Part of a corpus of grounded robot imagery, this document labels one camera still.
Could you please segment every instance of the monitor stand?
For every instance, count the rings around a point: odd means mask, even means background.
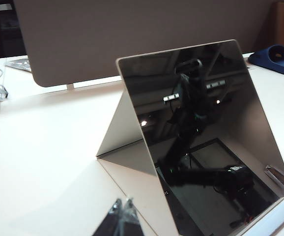
[[[122,93],[113,119],[96,156],[97,158],[103,158],[115,150],[123,149],[127,145],[142,140],[143,136],[139,127],[139,121],[136,117],[128,91],[125,90]]]
[[[123,194],[130,198],[133,197],[137,212],[155,234],[178,235],[153,161],[143,140],[138,118],[126,90],[122,93],[96,156],[98,162]]]

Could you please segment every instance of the mirror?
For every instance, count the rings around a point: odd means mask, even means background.
[[[181,235],[236,234],[284,196],[284,163],[236,41],[118,68]]]

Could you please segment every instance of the transparent plastic piece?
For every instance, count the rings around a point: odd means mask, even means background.
[[[29,59],[28,58],[7,61],[5,65],[9,66],[9,67],[12,67],[12,68],[16,68],[16,69],[32,72],[32,69],[30,67],[30,63],[29,63]]]

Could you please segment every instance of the blue slipper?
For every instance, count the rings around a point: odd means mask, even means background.
[[[276,44],[253,53],[248,58],[252,64],[284,74],[284,46]]]

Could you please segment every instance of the white desk surface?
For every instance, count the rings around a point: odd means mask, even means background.
[[[115,199],[125,200],[123,190],[95,157],[122,85],[42,88],[29,72],[4,67],[6,60],[0,59],[0,83],[9,92],[9,99],[0,103],[0,236],[91,235]],[[284,75],[251,67],[284,159]],[[115,174],[122,169],[115,168]],[[154,179],[141,176],[136,177],[137,187],[149,184],[156,191]],[[127,182],[130,187],[134,178]],[[154,202],[163,196],[157,191]],[[145,235],[176,235],[167,206],[159,202],[158,209],[152,207],[141,202],[137,206]],[[284,228],[278,235],[284,236]]]

